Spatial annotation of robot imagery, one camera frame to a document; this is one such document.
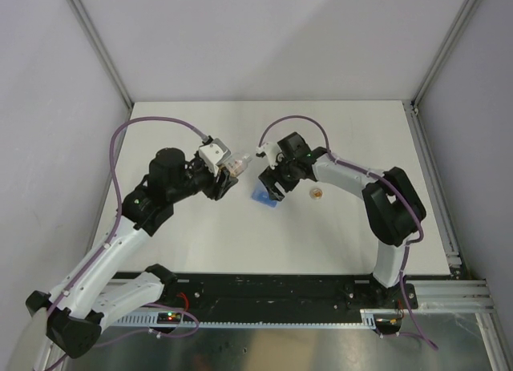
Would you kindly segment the blue weekly pill organizer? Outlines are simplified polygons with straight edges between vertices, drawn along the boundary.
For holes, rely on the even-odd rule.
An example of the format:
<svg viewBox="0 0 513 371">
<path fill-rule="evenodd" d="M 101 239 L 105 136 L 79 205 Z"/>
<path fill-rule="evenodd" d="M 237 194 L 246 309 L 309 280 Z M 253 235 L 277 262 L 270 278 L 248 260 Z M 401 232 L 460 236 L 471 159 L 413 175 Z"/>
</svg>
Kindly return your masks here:
<svg viewBox="0 0 513 371">
<path fill-rule="evenodd" d="M 269 197 L 268 191 L 265 186 L 258 182 L 251 194 L 251 199 L 256 201 L 259 204 L 263 204 L 266 207 L 275 208 L 277 206 L 277 201 L 272 200 Z"/>
</svg>

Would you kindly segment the amber pill bottle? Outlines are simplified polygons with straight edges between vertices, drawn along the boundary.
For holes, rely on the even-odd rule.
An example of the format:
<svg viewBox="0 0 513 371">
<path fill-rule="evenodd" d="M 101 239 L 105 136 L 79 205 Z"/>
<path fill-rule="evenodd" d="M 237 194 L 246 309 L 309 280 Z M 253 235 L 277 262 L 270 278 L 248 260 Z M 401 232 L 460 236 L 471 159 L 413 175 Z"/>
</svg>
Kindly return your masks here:
<svg viewBox="0 0 513 371">
<path fill-rule="evenodd" d="M 223 167 L 231 177 L 236 178 L 248 168 L 251 161 L 249 153 L 233 153 L 223 162 Z"/>
</svg>

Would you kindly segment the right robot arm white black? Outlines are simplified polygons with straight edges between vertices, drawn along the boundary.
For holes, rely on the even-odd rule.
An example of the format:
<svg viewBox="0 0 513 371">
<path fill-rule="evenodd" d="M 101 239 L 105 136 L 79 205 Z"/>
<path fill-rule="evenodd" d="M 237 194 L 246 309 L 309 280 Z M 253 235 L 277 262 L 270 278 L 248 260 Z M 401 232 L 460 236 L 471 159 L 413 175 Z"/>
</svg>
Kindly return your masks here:
<svg viewBox="0 0 513 371">
<path fill-rule="evenodd" d="M 330 184 L 362 200 L 370 230 L 378 239 L 372 271 L 377 283 L 370 288 L 371 300 L 382 308 L 397 301 L 406 246 L 414 234 L 423 237 L 426 218 L 426 209 L 404 170 L 372 171 L 337 159 L 326 147 L 310 148 L 296 132 L 276 143 L 261 143 L 256 155 L 268 162 L 258 179 L 271 200 L 282 201 L 302 180 Z"/>
</svg>

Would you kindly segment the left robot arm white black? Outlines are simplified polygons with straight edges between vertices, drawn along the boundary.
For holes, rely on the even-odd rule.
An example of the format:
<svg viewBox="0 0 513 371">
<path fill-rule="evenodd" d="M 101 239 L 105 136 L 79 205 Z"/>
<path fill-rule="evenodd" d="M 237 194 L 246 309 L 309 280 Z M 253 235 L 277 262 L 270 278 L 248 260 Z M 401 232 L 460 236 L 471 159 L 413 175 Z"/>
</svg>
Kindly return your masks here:
<svg viewBox="0 0 513 371">
<path fill-rule="evenodd" d="M 173 216 L 175 204 L 198 193 L 220 200 L 243 170 L 244 160 L 216 140 L 200 146 L 191 160 L 177 148 L 158 151 L 141 182 L 122 198 L 112 229 L 60 284 L 27 297 L 30 315 L 46 312 L 46 338 L 76 359 L 124 315 L 154 302 L 172 304 L 176 276 L 160 264 L 113 292 L 102 291 L 120 265 Z"/>
</svg>

